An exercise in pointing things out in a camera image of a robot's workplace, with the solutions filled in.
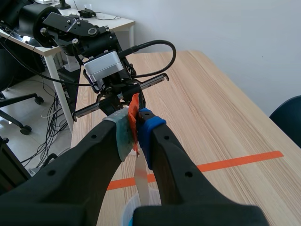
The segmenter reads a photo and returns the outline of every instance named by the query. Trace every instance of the white wall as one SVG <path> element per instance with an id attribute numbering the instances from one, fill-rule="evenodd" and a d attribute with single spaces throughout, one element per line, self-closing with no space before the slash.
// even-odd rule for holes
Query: white wall
<path id="1" fill-rule="evenodd" d="M 166 39 L 203 51 L 267 115 L 301 95 L 300 0 L 75 1 L 135 20 L 136 44 Z"/>

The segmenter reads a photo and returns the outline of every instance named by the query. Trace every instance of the white strip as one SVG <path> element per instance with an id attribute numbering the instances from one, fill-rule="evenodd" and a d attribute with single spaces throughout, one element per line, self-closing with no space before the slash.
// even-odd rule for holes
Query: white strip
<path id="1" fill-rule="evenodd" d="M 135 173 L 134 178 L 140 198 L 140 203 L 142 206 L 149 205 L 150 201 L 150 192 L 147 184 L 147 172 L 146 172 L 146 161 L 143 154 L 143 151 L 140 148 L 138 143 L 138 148 L 140 155 L 136 157 Z"/>

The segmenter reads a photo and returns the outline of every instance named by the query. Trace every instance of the orange tape line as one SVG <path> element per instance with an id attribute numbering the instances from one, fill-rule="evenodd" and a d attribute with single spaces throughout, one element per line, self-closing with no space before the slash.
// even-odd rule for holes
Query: orange tape line
<path id="1" fill-rule="evenodd" d="M 235 159 L 215 161 L 215 162 L 211 162 L 211 163 L 201 164 L 201 165 L 198 165 L 197 167 L 201 172 L 207 172 L 207 171 L 218 170 L 218 169 L 223 169 L 223 168 L 232 167 L 232 166 L 244 165 L 244 164 L 257 162 L 257 161 L 280 158 L 283 156 L 284 155 L 280 151 L 272 151 L 272 152 L 266 152 L 266 153 L 261 153 L 261 154 L 254 154 L 254 155 L 250 155 L 250 156 L 235 158 Z M 156 181 L 155 175 L 148 174 L 147 181 L 148 182 Z M 118 188 L 134 186 L 134 185 L 135 185 L 134 178 L 113 180 L 110 182 L 107 190 L 109 191 L 109 190 L 114 190 L 114 189 L 118 189 Z"/>

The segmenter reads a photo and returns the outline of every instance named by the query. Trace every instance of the floor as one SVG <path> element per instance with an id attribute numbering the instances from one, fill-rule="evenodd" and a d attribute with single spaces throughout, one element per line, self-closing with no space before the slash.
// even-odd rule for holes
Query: floor
<path id="1" fill-rule="evenodd" d="M 34 76 L 10 87 L 8 91 L 3 91 L 6 98 L 37 93 L 38 96 L 44 99 L 44 103 L 41 105 L 37 105 L 34 102 L 34 98 L 32 98 L 1 108 L 1 110 L 19 120 L 23 125 L 28 125 L 32 128 L 29 135 L 23 135 L 19 127 L 10 124 L 7 120 L 0 117 L 0 136 L 9 139 L 8 146 L 20 161 L 35 154 L 37 148 L 45 142 L 48 122 L 47 119 L 41 117 L 41 113 L 43 116 L 46 116 L 49 107 L 53 103 L 53 97 L 44 91 L 42 83 L 36 81 L 42 81 L 42 78 Z M 54 90 L 51 81 L 44 79 L 44 82 Z M 45 89 L 50 94 L 53 94 L 53 91 L 49 87 L 45 86 Z M 63 119 L 64 115 L 58 118 L 58 122 Z M 50 152 L 59 154 L 70 147 L 70 144 L 71 132 L 67 127 L 66 130 L 58 134 L 56 141 L 51 145 Z M 35 168 L 39 162 L 39 156 L 36 156 L 26 168 Z"/>

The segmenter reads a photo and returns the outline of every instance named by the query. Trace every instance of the chair wheel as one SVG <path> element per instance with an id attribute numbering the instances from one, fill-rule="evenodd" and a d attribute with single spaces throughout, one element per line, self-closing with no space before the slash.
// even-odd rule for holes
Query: chair wheel
<path id="1" fill-rule="evenodd" d="M 30 134 L 31 131 L 32 129 L 30 126 L 24 126 L 23 128 L 20 129 L 20 132 L 24 135 Z"/>
<path id="2" fill-rule="evenodd" d="M 41 97 L 37 97 L 34 99 L 34 102 L 36 102 L 38 105 L 42 104 L 44 102 L 44 99 Z"/>
<path id="3" fill-rule="evenodd" d="M 5 98 L 4 94 L 0 92 L 0 100 L 5 100 L 5 99 L 6 98 Z"/>

